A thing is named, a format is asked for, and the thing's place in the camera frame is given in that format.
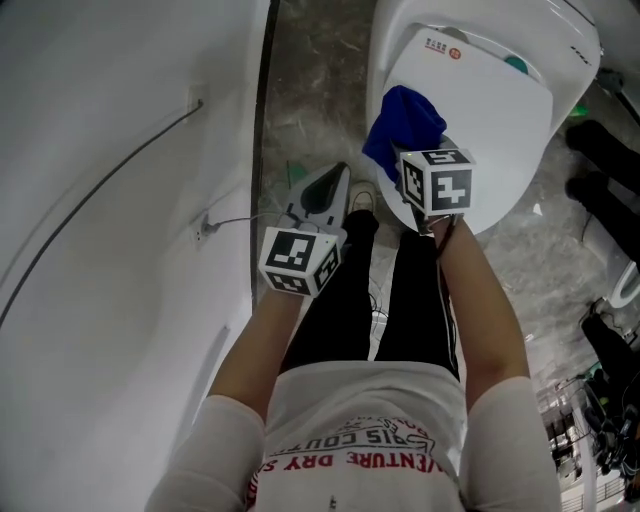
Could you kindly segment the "person's left forearm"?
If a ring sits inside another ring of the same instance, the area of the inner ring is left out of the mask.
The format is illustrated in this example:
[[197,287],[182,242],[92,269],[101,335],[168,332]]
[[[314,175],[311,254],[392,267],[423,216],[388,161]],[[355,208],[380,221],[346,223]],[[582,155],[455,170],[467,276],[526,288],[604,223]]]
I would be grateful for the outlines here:
[[302,303],[301,296],[267,291],[222,361],[209,394],[233,399],[266,418]]

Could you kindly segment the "green plastic piece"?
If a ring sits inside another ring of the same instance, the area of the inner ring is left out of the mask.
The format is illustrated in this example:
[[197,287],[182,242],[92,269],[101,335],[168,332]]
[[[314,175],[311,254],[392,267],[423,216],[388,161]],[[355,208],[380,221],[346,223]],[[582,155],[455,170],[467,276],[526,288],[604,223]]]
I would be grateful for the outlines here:
[[286,161],[286,183],[287,188],[291,190],[294,185],[299,183],[301,180],[305,179],[309,174],[310,170],[307,169],[302,163],[294,160]]

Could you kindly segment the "person's right forearm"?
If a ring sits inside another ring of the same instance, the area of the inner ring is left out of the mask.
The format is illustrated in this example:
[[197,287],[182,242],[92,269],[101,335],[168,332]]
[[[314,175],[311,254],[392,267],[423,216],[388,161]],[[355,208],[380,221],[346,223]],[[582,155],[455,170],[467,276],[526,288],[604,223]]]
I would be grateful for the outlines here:
[[466,403],[489,389],[529,377],[524,337],[515,312],[477,239],[460,217],[429,221],[449,290],[465,358]]

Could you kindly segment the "person's white shoe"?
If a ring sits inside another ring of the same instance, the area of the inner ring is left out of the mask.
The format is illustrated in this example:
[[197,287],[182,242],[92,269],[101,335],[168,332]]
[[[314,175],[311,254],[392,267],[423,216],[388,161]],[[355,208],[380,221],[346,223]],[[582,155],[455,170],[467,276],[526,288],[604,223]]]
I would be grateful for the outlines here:
[[373,183],[360,181],[353,184],[349,191],[348,213],[356,211],[375,212],[377,191]]

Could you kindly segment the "blue cloth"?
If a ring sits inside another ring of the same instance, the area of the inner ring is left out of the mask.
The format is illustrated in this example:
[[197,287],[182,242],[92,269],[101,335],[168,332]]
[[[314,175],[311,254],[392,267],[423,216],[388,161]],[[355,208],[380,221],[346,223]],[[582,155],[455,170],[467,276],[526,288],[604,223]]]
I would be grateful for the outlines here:
[[403,85],[387,91],[362,152],[375,161],[393,182],[399,178],[396,150],[438,149],[446,121],[420,93]]

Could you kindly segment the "white toilet lid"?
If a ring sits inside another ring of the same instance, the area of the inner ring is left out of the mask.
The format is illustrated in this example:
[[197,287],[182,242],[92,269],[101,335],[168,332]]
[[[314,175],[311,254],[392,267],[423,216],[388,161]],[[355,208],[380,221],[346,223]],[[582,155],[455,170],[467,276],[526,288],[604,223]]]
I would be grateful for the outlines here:
[[[475,160],[474,202],[461,214],[470,229],[481,233],[495,225],[535,174],[549,135],[551,93],[503,60],[427,27],[400,51],[382,100],[397,85],[423,95],[446,121],[444,134]],[[399,178],[393,183],[384,170],[378,177],[399,219]]]

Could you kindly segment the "white wall socket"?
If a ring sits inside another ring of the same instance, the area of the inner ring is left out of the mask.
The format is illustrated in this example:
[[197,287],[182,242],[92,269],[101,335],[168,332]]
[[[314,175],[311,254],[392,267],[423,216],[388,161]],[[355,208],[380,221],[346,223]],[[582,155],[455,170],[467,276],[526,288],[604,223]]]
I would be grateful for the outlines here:
[[209,211],[200,212],[189,224],[194,249],[199,251],[209,236]]

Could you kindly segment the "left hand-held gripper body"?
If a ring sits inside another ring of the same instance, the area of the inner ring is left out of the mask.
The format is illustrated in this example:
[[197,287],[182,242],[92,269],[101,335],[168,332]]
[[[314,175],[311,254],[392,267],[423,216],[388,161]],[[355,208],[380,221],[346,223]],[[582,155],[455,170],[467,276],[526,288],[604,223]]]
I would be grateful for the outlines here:
[[265,231],[258,268],[279,292],[317,297],[342,263],[346,231],[287,213]]

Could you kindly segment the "white toilet body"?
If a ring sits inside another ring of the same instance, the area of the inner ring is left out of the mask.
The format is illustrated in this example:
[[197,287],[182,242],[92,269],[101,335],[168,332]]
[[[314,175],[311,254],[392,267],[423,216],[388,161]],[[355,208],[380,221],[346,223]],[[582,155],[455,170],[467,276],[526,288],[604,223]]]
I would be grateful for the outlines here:
[[598,33],[581,0],[378,0],[369,49],[368,123],[381,111],[392,65],[421,27],[484,50],[544,86],[552,96],[544,150],[600,63]]

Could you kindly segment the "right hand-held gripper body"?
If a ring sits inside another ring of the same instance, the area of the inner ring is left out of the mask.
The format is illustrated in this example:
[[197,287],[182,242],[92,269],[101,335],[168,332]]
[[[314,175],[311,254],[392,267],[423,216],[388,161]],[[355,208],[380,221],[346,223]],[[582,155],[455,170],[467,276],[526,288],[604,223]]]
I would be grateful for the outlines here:
[[399,219],[420,231],[428,217],[471,209],[476,162],[467,149],[445,147],[399,153]]

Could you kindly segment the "person's black trousers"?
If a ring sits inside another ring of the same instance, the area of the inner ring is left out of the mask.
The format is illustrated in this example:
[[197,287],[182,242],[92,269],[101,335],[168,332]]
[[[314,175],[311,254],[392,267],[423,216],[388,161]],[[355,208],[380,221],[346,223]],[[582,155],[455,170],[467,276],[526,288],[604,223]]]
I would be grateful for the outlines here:
[[[281,373],[368,358],[373,312],[369,270],[379,223],[371,212],[356,211],[346,217],[343,228],[344,261],[304,315]],[[400,238],[387,324],[375,360],[434,364],[459,376],[449,291],[431,237],[406,231]]]

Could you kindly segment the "person's white printed shirt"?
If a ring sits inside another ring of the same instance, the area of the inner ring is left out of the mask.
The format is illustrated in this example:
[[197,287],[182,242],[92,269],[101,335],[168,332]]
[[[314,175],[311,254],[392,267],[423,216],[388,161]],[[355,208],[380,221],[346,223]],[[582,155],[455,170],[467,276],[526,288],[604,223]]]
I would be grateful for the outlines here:
[[472,406],[452,374],[409,362],[281,375],[261,418],[212,396],[146,512],[562,512],[532,383]]

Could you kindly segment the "small white toilet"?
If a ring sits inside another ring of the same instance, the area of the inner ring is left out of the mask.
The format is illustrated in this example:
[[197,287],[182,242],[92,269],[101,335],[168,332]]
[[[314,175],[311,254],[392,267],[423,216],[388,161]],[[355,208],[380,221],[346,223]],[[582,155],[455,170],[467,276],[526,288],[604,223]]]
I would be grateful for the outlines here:
[[604,298],[614,309],[630,304],[640,294],[640,272],[636,263],[593,215],[586,222],[582,241],[605,268]]

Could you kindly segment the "cluttered electronic equipment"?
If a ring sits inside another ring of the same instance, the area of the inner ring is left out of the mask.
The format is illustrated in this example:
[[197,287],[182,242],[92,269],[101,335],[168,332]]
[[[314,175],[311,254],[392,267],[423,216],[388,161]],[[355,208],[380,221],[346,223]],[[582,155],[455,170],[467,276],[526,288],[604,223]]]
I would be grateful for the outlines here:
[[601,363],[539,397],[561,512],[640,512],[640,373],[619,390]]

